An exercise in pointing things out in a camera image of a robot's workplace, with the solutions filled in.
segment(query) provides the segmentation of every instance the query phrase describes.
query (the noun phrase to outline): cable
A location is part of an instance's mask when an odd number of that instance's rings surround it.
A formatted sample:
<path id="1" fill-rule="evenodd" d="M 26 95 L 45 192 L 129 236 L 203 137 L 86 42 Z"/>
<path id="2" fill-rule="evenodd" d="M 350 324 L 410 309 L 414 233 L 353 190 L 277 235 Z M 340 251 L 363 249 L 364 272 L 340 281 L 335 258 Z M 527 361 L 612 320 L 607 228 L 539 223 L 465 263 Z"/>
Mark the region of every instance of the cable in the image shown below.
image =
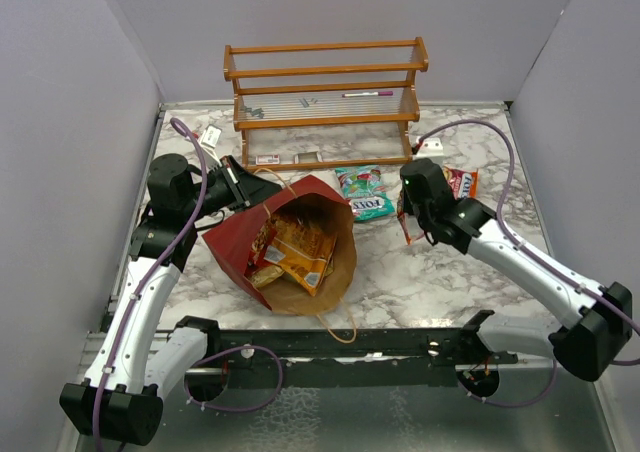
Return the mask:
<path id="1" fill-rule="evenodd" d="M 269 405 L 274 400 L 276 400 L 276 397 L 282 390 L 282 382 L 284 381 L 284 371 L 282 370 L 282 364 L 280 363 L 280 359 L 275 354 L 275 352 L 271 349 L 267 349 L 266 347 L 262 347 L 261 345 L 241 345 L 238 347 L 233 347 L 231 349 L 223 350 L 222 352 L 218 352 L 217 354 L 212 355 L 211 357 L 207 357 L 205 359 L 199 360 L 193 365 L 194 367 L 196 367 L 198 365 L 206 364 L 208 362 L 217 360 L 220 357 L 224 357 L 225 355 L 233 354 L 235 352 L 239 352 L 241 350 L 247 350 L 247 349 L 259 350 L 261 352 L 265 352 L 266 354 L 270 355 L 271 358 L 276 362 L 276 366 L 278 367 L 278 384 L 276 385 L 276 388 L 274 389 L 273 393 L 269 396 L 268 399 L 264 400 L 263 402 L 260 402 L 258 405 L 252 405 L 249 407 L 225 407 L 223 405 L 215 405 L 209 402 L 198 402 L 193 398 L 193 395 L 189 390 L 189 384 L 185 379 L 184 391 L 187 393 L 187 396 L 189 397 L 189 400 L 187 400 L 187 404 L 194 402 L 198 404 L 202 410 L 204 410 L 204 408 L 206 407 L 208 409 L 218 410 L 220 412 L 255 412 L 256 410 L 260 410 L 263 407 L 266 407 L 267 405 Z"/>
<path id="2" fill-rule="evenodd" d="M 509 193 L 509 189 L 511 187 L 511 181 L 513 180 L 513 172 L 514 172 L 514 169 L 515 169 L 515 154 L 513 152 L 513 146 L 511 145 L 511 142 L 509 141 L 509 138 L 507 137 L 507 135 L 502 130 L 500 130 L 498 127 L 496 127 L 492 123 L 486 122 L 484 120 L 478 120 L 478 119 L 456 120 L 455 122 L 451 122 L 449 124 L 445 124 L 445 125 L 441 125 L 440 127 L 436 127 L 431 132 L 427 132 L 426 134 L 422 135 L 418 139 L 418 142 L 414 146 L 414 149 L 416 151 L 419 150 L 420 147 L 422 146 L 422 143 L 425 141 L 425 139 L 431 137 L 432 135 L 437 134 L 438 132 L 441 132 L 441 131 L 443 131 L 445 129 L 448 129 L 450 127 L 455 127 L 457 125 L 467 125 L 467 124 L 483 125 L 485 127 L 490 128 L 491 130 L 496 132 L 500 136 L 500 138 L 502 138 L 502 140 L 504 141 L 505 145 L 507 146 L 507 152 L 509 153 L 509 170 L 508 170 L 508 173 L 507 173 L 507 181 L 504 184 L 504 189 L 502 190 L 502 193 L 500 194 L 500 199 L 498 200 L 498 206 L 496 207 L 496 220 L 498 221 L 498 225 L 500 226 L 500 230 L 502 231 L 502 233 L 516 247 L 518 247 L 527 257 L 529 257 L 535 263 L 540 265 L 543 269 L 545 269 L 546 271 L 550 272 L 552 275 L 555 275 L 558 279 L 563 280 L 564 282 L 569 284 L 571 287 L 576 289 L 576 291 L 578 293 L 584 293 L 589 298 L 591 298 L 591 299 L 595 300 L 596 302 L 598 302 L 598 303 L 602 304 L 603 306 L 605 306 L 612 313 L 614 313 L 618 318 L 620 318 L 623 322 L 626 322 L 633 329 L 633 331 L 636 334 L 640 335 L 640 325 L 637 324 L 633 319 L 631 319 L 627 314 L 622 312 L 620 309 L 618 309 L 615 305 L 613 305 L 611 302 L 609 302 L 607 299 L 605 299 L 601 295 L 599 295 L 599 294 L 587 289 L 586 287 L 583 287 L 582 284 L 579 284 L 578 282 L 573 280 L 571 277 L 567 277 L 565 274 L 563 274 L 560 270 L 556 269 L 553 265 L 549 264 L 542 257 L 539 257 L 538 255 L 533 253 L 531 250 L 529 250 L 526 247 L 526 245 L 521 244 L 518 241 L 518 239 L 516 239 L 513 236 L 511 231 L 509 231 L 509 228 L 507 227 L 507 224 L 505 224 L 504 219 L 502 217 L 502 206 L 504 205 L 504 203 L 505 203 L 505 201 L 507 199 L 507 194 Z M 634 359 L 634 360 L 614 360 L 611 363 L 613 365 L 633 366 L 633 365 L 640 364 L 640 358 Z"/>
<path id="3" fill-rule="evenodd" d="M 545 399 L 547 395 L 549 395 L 549 393 L 551 392 L 551 389 L 553 389 L 553 386 L 555 385 L 557 378 L 558 378 L 558 362 L 554 360 L 553 369 L 551 370 L 551 378 L 549 379 L 549 383 L 544 388 L 544 390 L 540 392 L 540 394 L 538 394 L 533 399 L 525 400 L 523 402 L 514 402 L 514 403 L 501 402 L 499 400 L 490 400 L 490 399 L 487 399 L 486 397 L 479 397 L 473 394 L 471 391 L 469 391 L 464 385 L 462 385 L 461 382 L 458 382 L 458 387 L 460 387 L 462 390 L 464 390 L 467 393 L 467 397 L 470 397 L 473 400 L 476 400 L 478 402 L 482 402 L 483 404 L 493 405 L 494 407 L 500 407 L 503 409 L 519 409 L 521 407 L 528 407 L 530 405 L 537 404 L 541 400 Z"/>
<path id="4" fill-rule="evenodd" d="M 140 300 L 142 292 L 149 281 L 149 279 L 156 272 L 158 267 L 171 255 L 173 249 L 177 244 L 187 235 L 191 227 L 193 227 L 194 222 L 196 221 L 198 214 L 200 213 L 200 209 L 202 208 L 202 204 L 204 203 L 204 197 L 207 193 L 207 164 L 205 163 L 204 153 L 200 148 L 200 144 L 193 136 L 193 133 L 189 130 L 189 128 L 179 119 L 175 117 L 171 119 L 171 126 L 178 132 L 180 135 L 187 137 L 193 143 L 193 146 L 196 149 L 196 154 L 198 156 L 198 160 L 200 161 L 200 168 L 203 171 L 202 174 L 202 182 L 200 184 L 200 194 L 198 195 L 198 201 L 196 202 L 196 206 L 193 209 L 193 213 L 187 220 L 187 223 L 184 225 L 180 233 L 176 236 L 175 239 L 167 246 L 167 248 L 160 254 L 160 256 L 153 263 L 151 268 L 147 271 L 147 273 L 142 277 L 135 291 L 133 292 L 131 298 L 129 299 L 129 303 L 124 311 L 122 316 L 122 320 L 118 325 L 118 329 L 116 331 L 116 335 L 113 339 L 113 344 L 111 346 L 111 350 L 109 351 L 109 355 L 104 365 L 104 371 L 102 373 L 102 377 L 100 378 L 100 383 L 98 385 L 98 389 L 96 390 L 96 397 L 93 403 L 93 414 L 92 414 L 92 431 L 93 438 L 96 444 L 96 450 L 98 452 L 104 452 L 104 447 L 102 445 L 102 438 L 100 437 L 100 405 L 102 404 L 102 396 L 104 395 L 105 387 L 107 385 L 107 381 L 109 380 L 109 372 L 108 370 L 113 367 L 115 362 L 116 354 L 118 353 L 118 348 L 120 347 L 120 343 L 122 342 L 122 338 L 124 336 L 124 331 L 129 323 L 129 319 L 131 318 L 131 314 L 133 313 L 133 308 L 135 304 Z"/>
<path id="5" fill-rule="evenodd" d="M 214 222 L 212 224 L 207 224 L 207 225 L 202 225 L 200 227 L 196 227 L 196 232 L 204 232 L 205 230 L 213 229 L 213 228 L 219 226 L 222 222 L 224 222 L 224 219 L 226 217 L 226 213 L 225 213 L 224 209 L 220 210 L 220 212 L 222 212 L 222 218 L 219 221 Z"/>

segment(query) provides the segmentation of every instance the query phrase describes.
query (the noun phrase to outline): marble tabletop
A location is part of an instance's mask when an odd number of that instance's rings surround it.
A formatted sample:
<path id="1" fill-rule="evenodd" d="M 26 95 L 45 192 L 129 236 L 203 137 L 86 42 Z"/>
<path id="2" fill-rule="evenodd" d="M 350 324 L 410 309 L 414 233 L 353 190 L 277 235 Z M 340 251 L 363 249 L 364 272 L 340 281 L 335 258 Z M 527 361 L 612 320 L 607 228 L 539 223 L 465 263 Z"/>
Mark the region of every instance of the marble tabletop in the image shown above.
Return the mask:
<path id="1" fill-rule="evenodd" d="M 240 137 L 233 129 L 230 108 L 167 111 L 156 156 L 169 152 L 185 155 L 197 164 L 193 146 L 177 135 L 169 119 L 178 117 L 193 131 L 210 124 L 222 130 L 219 156 L 240 157 Z M 499 107 L 423 107 L 419 122 L 411 123 L 416 137 L 439 125 L 462 118 L 487 120 L 511 136 L 505 112 Z M 365 124 L 331 128 L 256 131 L 251 154 L 280 154 L 291 161 L 295 153 L 318 150 L 324 160 L 389 157 L 402 153 L 395 124 Z M 508 156 L 494 132 L 467 125 L 440 134 L 444 164 L 466 170 L 479 169 L 477 198 L 495 208 L 506 180 Z M 401 188 L 399 166 L 382 167 L 388 195 L 394 201 Z M 307 172 L 282 175 L 296 180 Z M 311 172 L 338 188 L 332 169 Z M 524 172 L 518 163 L 504 215 L 526 240 L 546 250 Z M 545 309 L 527 293 L 489 266 L 464 256 L 450 246 L 430 246 L 425 240 L 407 246 L 395 215 L 354 226 L 358 266 L 345 295 L 360 328 L 449 327 L 464 324 L 480 309 L 519 316 L 544 316 Z M 316 317 L 275 315 L 237 287 L 226 275 L 202 239 L 198 238 L 177 286 L 164 308 L 159 329 L 172 329 L 185 315 L 216 319 L 225 329 L 321 328 Z M 340 308 L 325 315 L 331 327 L 348 328 Z"/>

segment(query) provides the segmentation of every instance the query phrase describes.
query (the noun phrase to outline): red paper bag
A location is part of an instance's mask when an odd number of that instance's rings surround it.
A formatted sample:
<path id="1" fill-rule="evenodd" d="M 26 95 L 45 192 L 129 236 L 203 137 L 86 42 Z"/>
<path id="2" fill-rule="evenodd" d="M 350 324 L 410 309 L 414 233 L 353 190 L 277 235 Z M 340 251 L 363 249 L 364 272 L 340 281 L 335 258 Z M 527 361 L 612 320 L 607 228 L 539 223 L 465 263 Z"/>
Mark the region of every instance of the red paper bag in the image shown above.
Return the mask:
<path id="1" fill-rule="evenodd" d="M 334 309 L 346 293 L 356 268 L 357 256 L 353 240 L 351 206 L 320 179 L 308 175 L 270 197 L 263 205 L 234 214 L 203 239 L 220 268 L 245 292 L 263 305 L 280 314 L 320 315 Z M 283 278 L 256 289 L 244 274 L 251 252 L 251 244 L 260 229 L 283 206 L 311 207 L 327 232 L 336 232 L 333 251 L 333 273 L 324 278 L 316 295 L 311 296 L 302 286 Z"/>

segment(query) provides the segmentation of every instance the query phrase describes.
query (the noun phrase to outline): marker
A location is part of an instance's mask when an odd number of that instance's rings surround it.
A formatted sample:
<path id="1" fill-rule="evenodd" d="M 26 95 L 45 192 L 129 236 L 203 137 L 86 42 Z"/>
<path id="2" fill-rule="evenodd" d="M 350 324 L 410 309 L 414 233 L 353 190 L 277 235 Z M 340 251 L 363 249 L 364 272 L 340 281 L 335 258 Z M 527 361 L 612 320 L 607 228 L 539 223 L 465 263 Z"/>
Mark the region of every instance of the marker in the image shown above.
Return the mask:
<path id="1" fill-rule="evenodd" d="M 393 95 L 393 90 L 381 90 L 379 92 L 355 92 L 353 94 L 342 94 L 343 97 L 377 97 L 383 95 Z"/>

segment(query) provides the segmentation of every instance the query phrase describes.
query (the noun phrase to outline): gray wall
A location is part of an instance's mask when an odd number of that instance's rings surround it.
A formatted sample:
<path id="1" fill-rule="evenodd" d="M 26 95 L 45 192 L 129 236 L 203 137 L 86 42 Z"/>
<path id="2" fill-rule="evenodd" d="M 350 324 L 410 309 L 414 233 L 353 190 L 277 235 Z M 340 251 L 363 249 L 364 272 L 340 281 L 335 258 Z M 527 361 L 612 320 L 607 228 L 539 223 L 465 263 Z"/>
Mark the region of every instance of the gray wall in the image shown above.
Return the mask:
<path id="1" fill-rule="evenodd" d="M 0 450 L 55 450 L 159 95 L 104 0 L 0 0 Z"/>
<path id="2" fill-rule="evenodd" d="M 572 0 L 513 106 L 557 257 L 635 294 L 640 318 L 640 0 Z M 625 358 L 640 354 L 637 337 Z M 637 368 L 612 368 L 637 420 Z M 630 422 L 640 448 L 640 429 Z"/>
<path id="3" fill-rule="evenodd" d="M 231 98 L 225 44 L 421 35 L 423 100 L 513 100 L 568 0 L 116 0 L 168 101 Z"/>

